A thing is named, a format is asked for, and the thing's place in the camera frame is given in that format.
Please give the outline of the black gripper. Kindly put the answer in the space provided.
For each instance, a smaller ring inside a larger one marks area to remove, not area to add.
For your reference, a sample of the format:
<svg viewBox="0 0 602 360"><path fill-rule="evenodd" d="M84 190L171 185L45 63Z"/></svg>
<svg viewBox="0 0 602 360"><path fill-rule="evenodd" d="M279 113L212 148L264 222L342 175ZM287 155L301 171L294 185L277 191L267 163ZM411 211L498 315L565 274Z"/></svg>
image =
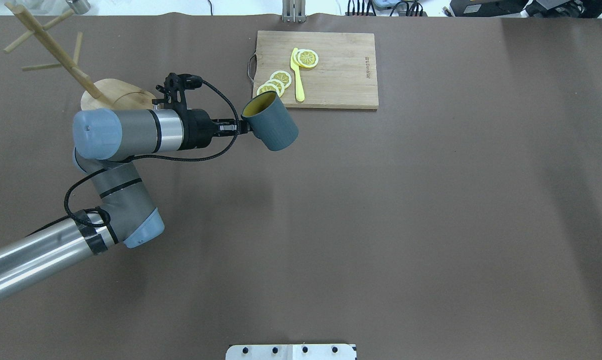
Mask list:
<svg viewBox="0 0 602 360"><path fill-rule="evenodd" d="M236 118L210 118L203 109L187 109L182 114L183 138L182 150L203 149L211 144L219 126L242 126L243 120ZM234 137L251 133L251 128L221 129L219 137Z"/></svg>

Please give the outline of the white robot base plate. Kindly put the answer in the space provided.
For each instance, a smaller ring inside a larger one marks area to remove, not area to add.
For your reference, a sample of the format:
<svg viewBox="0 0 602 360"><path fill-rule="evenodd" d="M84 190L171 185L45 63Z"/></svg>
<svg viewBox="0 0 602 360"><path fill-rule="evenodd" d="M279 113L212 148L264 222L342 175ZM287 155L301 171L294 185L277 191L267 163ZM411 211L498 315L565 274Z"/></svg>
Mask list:
<svg viewBox="0 0 602 360"><path fill-rule="evenodd" d="M235 344L228 347L226 360L356 360L355 344Z"/></svg>

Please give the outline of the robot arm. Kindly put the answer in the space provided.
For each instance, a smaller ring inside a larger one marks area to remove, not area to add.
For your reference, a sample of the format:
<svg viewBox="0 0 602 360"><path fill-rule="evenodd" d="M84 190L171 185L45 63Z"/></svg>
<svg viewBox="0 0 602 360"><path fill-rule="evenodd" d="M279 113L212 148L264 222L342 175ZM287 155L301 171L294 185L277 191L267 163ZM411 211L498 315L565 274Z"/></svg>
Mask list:
<svg viewBox="0 0 602 360"><path fill-rule="evenodd" d="M235 116L213 120L202 109L107 108L77 112L72 126L73 160L91 181L100 205L73 211L0 249L0 301L116 244L136 248L164 231L163 219L134 160L163 152L198 150L215 137L252 131Z"/></svg>

